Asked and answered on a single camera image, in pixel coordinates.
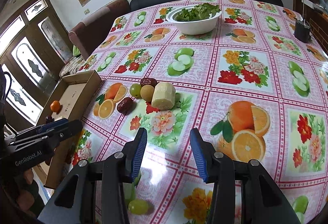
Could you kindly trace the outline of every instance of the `peeled root vegetable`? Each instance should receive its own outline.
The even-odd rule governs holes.
[[[160,110],[173,108],[175,103],[175,88],[171,83],[159,82],[153,94],[151,106]]]

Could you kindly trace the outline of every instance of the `brown armchair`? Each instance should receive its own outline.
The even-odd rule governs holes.
[[[69,33],[69,39],[86,60],[105,40],[115,19],[131,12],[127,0],[109,3],[79,22]]]

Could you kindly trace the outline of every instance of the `white bowl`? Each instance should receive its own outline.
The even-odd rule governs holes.
[[[178,22],[175,19],[176,15],[182,10],[182,9],[192,9],[196,5],[189,5],[177,8],[175,10],[172,10],[169,14],[166,15],[166,20],[168,22],[171,22],[175,25],[175,27],[184,34],[190,34],[190,35],[198,35],[207,33],[209,31],[212,31],[216,25],[216,22],[218,21],[218,18],[221,16],[222,11],[219,13],[216,13],[215,16],[210,17],[206,20],[196,20],[194,22]]]

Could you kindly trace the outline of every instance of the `open cardboard tray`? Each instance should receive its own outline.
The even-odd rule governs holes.
[[[51,115],[56,120],[60,117],[69,121],[81,119],[89,101],[101,83],[101,78],[94,70],[80,72],[63,77],[53,90],[37,122],[38,125],[45,124],[46,116]],[[50,110],[50,105],[58,100],[62,105],[61,111],[56,114]],[[73,142],[78,141],[80,133],[64,140],[55,149],[55,155],[51,159],[50,166],[45,162],[34,167],[35,172],[45,187],[56,189],[60,183],[62,170],[68,150]]]

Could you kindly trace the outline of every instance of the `tablecloth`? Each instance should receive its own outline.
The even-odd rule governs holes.
[[[175,8],[203,2],[222,10],[211,32],[184,35],[165,19]],[[291,204],[305,196],[305,223],[311,220],[328,195],[328,57],[314,38],[302,43],[294,37],[294,17],[301,19],[297,12],[258,1],[182,0],[117,18],[79,70],[95,69],[103,82],[86,101],[84,130],[67,169],[80,159],[106,159],[145,127],[148,144],[136,196],[153,209],[129,213],[130,222],[204,223],[213,185],[199,178],[191,152],[189,131],[197,127],[205,141],[231,158],[257,158]],[[167,68],[181,48],[194,50],[194,64],[169,76]],[[173,109],[159,111],[134,99],[137,106],[128,115],[114,110],[106,119],[98,116],[99,97],[109,86],[122,83],[129,89],[143,77],[175,86],[179,98]],[[216,125],[221,120],[231,124],[232,134],[223,136]],[[99,192],[96,203],[100,223]],[[240,216],[237,183],[235,223]]]

